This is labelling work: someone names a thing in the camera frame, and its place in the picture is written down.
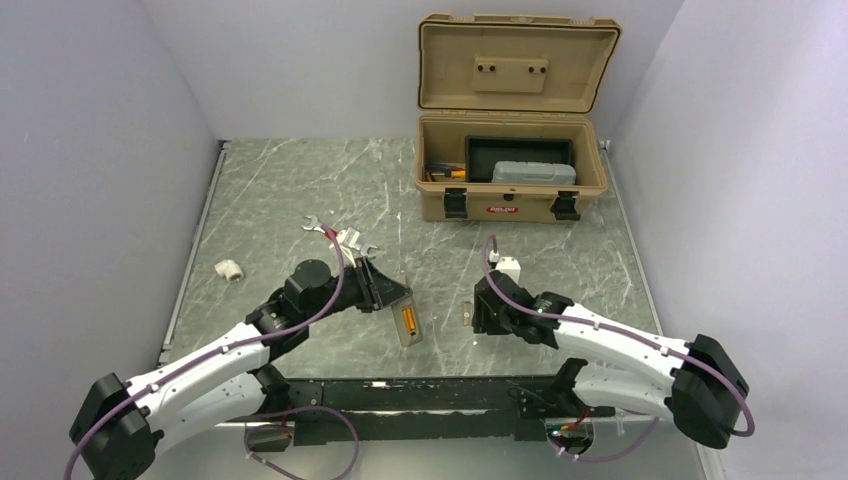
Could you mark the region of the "orange AA battery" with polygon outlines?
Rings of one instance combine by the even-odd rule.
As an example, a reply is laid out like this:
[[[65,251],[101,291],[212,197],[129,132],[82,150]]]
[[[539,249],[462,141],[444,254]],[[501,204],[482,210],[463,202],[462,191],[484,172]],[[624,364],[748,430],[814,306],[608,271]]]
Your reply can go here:
[[[403,317],[404,323],[407,331],[410,334],[413,334],[417,330],[417,321],[414,313],[414,309],[412,307],[406,307],[403,309]]]
[[[403,316],[404,325],[406,327],[406,330],[412,331],[415,328],[415,323],[414,323],[413,315],[411,314],[411,309],[410,308],[403,308],[402,309],[402,316]]]

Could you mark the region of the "beige remote control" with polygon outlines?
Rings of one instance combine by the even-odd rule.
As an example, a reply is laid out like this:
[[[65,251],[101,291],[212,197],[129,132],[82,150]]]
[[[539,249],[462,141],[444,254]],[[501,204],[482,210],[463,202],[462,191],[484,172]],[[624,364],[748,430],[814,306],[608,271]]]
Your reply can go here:
[[[391,305],[392,316],[396,325],[398,339],[402,347],[411,347],[420,343],[423,339],[416,305],[413,295],[404,298]]]

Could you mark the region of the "white PVC elbow fitting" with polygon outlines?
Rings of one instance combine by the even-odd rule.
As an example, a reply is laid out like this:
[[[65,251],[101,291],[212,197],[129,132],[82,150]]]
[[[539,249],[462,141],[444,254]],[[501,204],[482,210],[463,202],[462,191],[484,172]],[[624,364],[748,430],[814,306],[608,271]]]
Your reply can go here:
[[[214,265],[214,269],[218,276],[228,282],[238,282],[244,278],[241,266],[232,259],[219,261]]]

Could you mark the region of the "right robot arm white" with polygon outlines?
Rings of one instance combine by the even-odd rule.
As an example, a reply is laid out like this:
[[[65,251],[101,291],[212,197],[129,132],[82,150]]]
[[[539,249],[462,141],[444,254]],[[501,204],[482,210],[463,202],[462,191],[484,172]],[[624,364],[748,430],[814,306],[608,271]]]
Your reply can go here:
[[[600,407],[646,414],[713,449],[753,433],[751,425],[736,427],[751,418],[748,383],[712,337],[644,332],[553,292],[533,296],[499,271],[474,287],[472,328],[570,352],[550,386],[549,399],[564,415]]]

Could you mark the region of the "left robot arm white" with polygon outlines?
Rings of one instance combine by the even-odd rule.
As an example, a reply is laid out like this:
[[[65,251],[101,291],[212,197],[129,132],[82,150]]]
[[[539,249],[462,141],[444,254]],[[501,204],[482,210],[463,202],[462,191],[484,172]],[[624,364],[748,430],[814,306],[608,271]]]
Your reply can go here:
[[[116,374],[90,388],[69,436],[70,459],[96,479],[136,479],[169,448],[221,422],[279,417],[291,386],[273,361],[309,337],[311,321],[355,308],[407,305],[411,288],[368,259],[338,275],[320,260],[301,262],[282,287],[223,336],[130,380]]]

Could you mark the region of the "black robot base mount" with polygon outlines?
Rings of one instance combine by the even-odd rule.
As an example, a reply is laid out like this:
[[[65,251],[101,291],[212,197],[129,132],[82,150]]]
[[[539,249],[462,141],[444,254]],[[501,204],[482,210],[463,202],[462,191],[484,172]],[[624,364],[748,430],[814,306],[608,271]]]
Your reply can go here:
[[[362,441],[507,437],[543,441],[548,428],[610,417],[589,407],[552,375],[290,379],[251,422],[286,422],[296,446]]]

